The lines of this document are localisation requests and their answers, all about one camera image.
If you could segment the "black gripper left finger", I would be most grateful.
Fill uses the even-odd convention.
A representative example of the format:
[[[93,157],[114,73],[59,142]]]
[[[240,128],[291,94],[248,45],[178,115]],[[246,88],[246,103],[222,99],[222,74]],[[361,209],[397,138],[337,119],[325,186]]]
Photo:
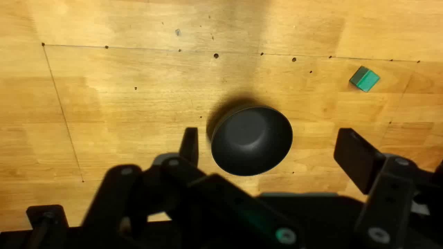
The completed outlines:
[[[188,127],[182,139],[179,155],[190,164],[199,166],[200,146],[199,146],[199,128]]]

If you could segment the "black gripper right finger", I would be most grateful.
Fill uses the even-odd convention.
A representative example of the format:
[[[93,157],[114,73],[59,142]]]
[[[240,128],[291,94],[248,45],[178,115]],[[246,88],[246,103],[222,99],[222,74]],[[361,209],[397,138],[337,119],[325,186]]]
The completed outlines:
[[[334,159],[363,193],[372,191],[386,163],[386,155],[350,127],[338,131]]]

